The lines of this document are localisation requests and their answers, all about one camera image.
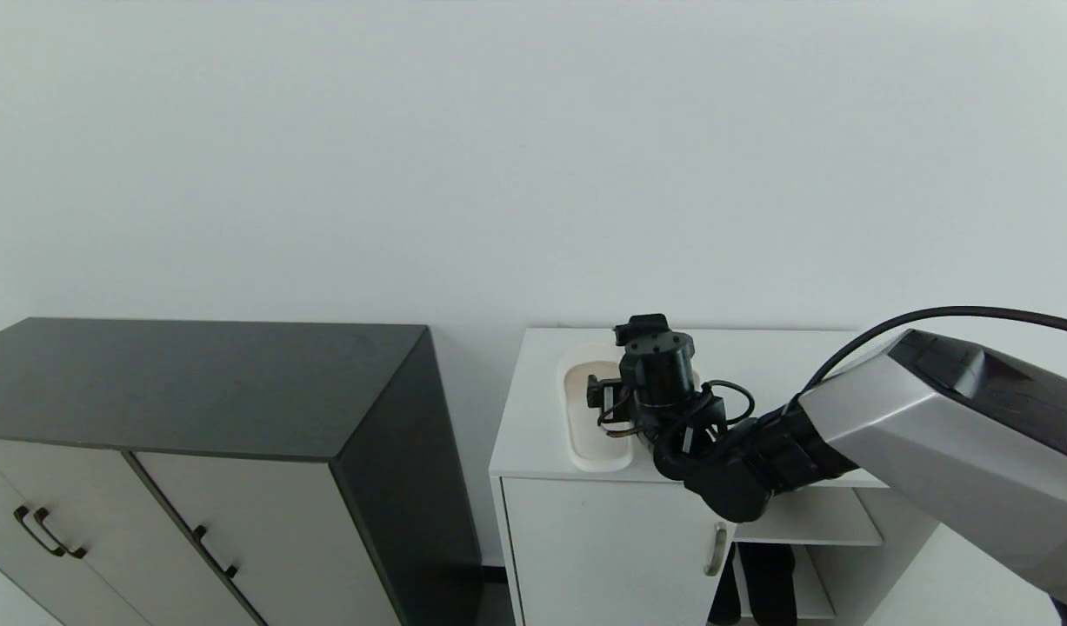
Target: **white wall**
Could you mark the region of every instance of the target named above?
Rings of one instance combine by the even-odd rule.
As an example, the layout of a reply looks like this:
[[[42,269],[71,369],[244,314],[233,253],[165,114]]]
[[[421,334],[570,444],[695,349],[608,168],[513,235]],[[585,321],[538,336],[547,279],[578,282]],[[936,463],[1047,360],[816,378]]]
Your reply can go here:
[[[433,324],[498,563],[526,325],[1067,316],[1067,2],[0,3],[0,267]]]

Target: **cabinet door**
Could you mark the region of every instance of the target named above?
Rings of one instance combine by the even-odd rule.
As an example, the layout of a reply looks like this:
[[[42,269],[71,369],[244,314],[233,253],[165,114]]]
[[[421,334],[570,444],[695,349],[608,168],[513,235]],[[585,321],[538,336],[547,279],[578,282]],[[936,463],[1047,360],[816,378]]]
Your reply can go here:
[[[21,521],[20,507],[28,509]],[[0,473],[0,571],[65,626],[147,626],[84,562],[49,553],[57,546],[35,526],[36,509]]]
[[[691,492],[524,478],[501,488],[525,626],[707,622],[735,525]]]
[[[254,624],[120,452],[0,440],[0,470],[153,626]]]
[[[270,626],[398,626],[325,464],[136,459],[220,563],[239,563],[235,585]]]

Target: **black cable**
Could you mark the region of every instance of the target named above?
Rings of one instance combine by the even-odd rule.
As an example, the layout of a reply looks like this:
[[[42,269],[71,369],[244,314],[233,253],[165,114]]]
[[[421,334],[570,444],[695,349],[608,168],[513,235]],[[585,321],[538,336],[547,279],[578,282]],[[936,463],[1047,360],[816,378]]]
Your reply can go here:
[[[606,424],[614,423],[606,421],[606,416],[611,415],[611,413],[614,412],[617,412],[618,407],[620,407],[622,404],[625,404],[625,401],[627,401],[632,396],[633,396],[633,388],[623,387],[622,397],[615,404],[612,404],[610,408],[606,408],[605,412],[600,413],[600,416],[596,417],[595,423],[600,424],[601,429],[604,429],[604,433],[606,433],[606,436],[611,436],[615,439],[621,439],[621,437],[636,435],[637,433],[644,431],[644,429],[641,429],[640,427],[628,428],[625,429],[625,431],[610,431],[608,428],[606,428]]]
[[[999,306],[936,306],[936,308],[921,308],[920,310],[912,310],[912,312],[906,312],[904,316],[886,320],[867,330],[867,332],[860,334],[860,336],[855,337],[849,343],[843,346],[839,352],[832,354],[826,364],[823,364],[823,366],[815,370],[808,384],[803,385],[803,391],[823,382],[837,365],[842,364],[843,359],[850,356],[850,353],[855,352],[855,350],[862,348],[872,338],[879,336],[883,332],[888,332],[888,330],[918,322],[919,320],[930,320],[930,318],[994,318],[994,320],[1012,320],[1067,332],[1067,318],[1047,316],[1046,312],[1032,312],[1032,310],[1021,310],[1019,308],[1000,308]]]
[[[731,445],[738,443],[738,440],[743,439],[743,436],[736,436],[733,440],[729,440],[731,438],[730,435],[720,436],[719,440],[717,440],[716,443],[716,447],[712,448],[712,450],[708,450],[707,455],[704,455],[702,459],[691,459],[691,456],[685,456],[672,450],[673,433],[680,431],[680,429],[687,427],[688,421],[691,421],[692,417],[696,417],[697,413],[701,412],[701,410],[703,410],[704,407],[708,407],[708,405],[712,405],[713,402],[716,401],[716,397],[712,395],[712,387],[731,388],[733,389],[733,391],[737,391],[738,394],[745,396],[745,400],[749,402],[748,407],[746,407],[745,411],[739,416],[735,417],[735,419],[728,420],[727,424],[735,424],[747,419],[747,417],[750,417],[751,413],[753,412],[753,408],[757,407],[757,402],[753,400],[753,395],[749,392],[748,388],[743,387],[743,385],[735,384],[735,382],[724,381],[724,380],[713,380],[705,382],[705,384],[703,384],[703,400],[698,404],[696,404],[695,407],[691,407],[691,410],[684,412],[683,415],[676,416],[675,421],[673,421],[671,424],[668,424],[668,427],[660,429],[660,438],[659,440],[657,440],[657,445],[660,448],[660,455],[665,456],[665,460],[668,460],[669,463],[673,464],[673,466],[678,466],[681,468],[703,466],[704,464],[708,463],[708,460],[715,459],[715,455],[717,453],[722,453],[723,451],[728,450],[729,447],[731,447]]]
[[[743,387],[743,385],[735,384],[735,382],[724,381],[724,380],[713,380],[707,381],[708,387],[724,387],[735,389],[738,394],[745,396],[745,400],[749,402],[749,406],[745,408],[743,415],[735,417],[735,419],[727,420],[727,424],[735,424],[743,421],[746,417],[750,417],[753,413],[753,408],[757,408],[757,401],[753,400],[753,395],[749,392],[749,389]]]

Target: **open shelf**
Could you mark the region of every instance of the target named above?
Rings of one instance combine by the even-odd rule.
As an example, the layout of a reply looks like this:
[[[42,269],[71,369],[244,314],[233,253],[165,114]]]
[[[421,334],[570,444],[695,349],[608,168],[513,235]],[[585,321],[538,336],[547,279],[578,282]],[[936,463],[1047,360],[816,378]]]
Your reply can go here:
[[[792,546],[796,555],[796,571],[792,572],[792,587],[796,591],[796,614],[799,619],[834,619],[834,609],[827,598],[819,575],[811,563],[811,556],[803,546]],[[743,610],[743,623],[751,617],[749,593],[745,590],[745,574],[740,566],[740,555],[735,559],[735,581],[738,582],[738,599]]]
[[[862,500],[847,487],[807,487],[776,496],[763,518],[738,525],[735,541],[808,546],[880,546],[882,543]]]

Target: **metal handle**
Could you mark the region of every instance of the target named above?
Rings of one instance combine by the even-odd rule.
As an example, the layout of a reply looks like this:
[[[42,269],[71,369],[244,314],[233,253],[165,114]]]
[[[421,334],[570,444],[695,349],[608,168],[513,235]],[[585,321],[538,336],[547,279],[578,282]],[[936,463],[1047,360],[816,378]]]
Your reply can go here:
[[[205,553],[208,555],[208,558],[209,560],[211,560],[212,565],[214,565],[217,569],[220,571],[220,574],[227,576],[227,578],[229,579],[235,578],[236,574],[238,574],[239,572],[239,567],[236,567],[235,565],[229,565],[227,569],[223,569],[223,567],[220,566],[220,563],[216,562],[216,558],[212,558],[212,555],[208,553],[208,548],[205,547],[205,544],[202,543],[202,540],[205,537],[205,534],[208,534],[208,530],[207,528],[205,528],[205,525],[200,525],[198,527],[192,530],[192,539],[196,540],[196,544],[198,544],[200,549],[203,549]]]
[[[703,574],[717,576],[722,572],[722,555],[727,551],[727,527],[723,524],[715,524],[715,551],[712,552],[712,562]]]
[[[45,519],[47,519],[48,516],[49,511],[46,511],[45,508],[41,508],[38,511],[35,511],[35,521],[39,525],[39,528],[48,535],[49,539],[53,540],[53,543],[58,544],[58,547],[63,549],[65,552],[68,552],[68,556],[76,559],[83,559],[84,555],[89,553],[83,546],[76,550],[70,550],[66,544],[61,543],[61,539],[54,537],[53,532],[49,532],[49,528],[45,527]]]
[[[16,509],[15,514],[12,515],[15,516],[16,521],[19,523],[19,526],[23,527],[23,530],[27,531],[29,535],[31,535],[31,539],[34,539],[35,543],[38,544],[39,546],[43,546],[43,549],[45,551],[49,552],[49,555],[55,556],[57,558],[61,558],[61,556],[64,556],[65,550],[63,549],[63,547],[58,546],[57,548],[51,548],[50,546],[47,546],[47,544],[44,544],[43,540],[39,539],[39,535],[35,534],[35,531],[31,530],[31,528],[27,526],[27,524],[23,521],[23,518],[25,516],[27,516],[27,514],[29,514],[29,512],[31,511],[27,507],[19,507]]]

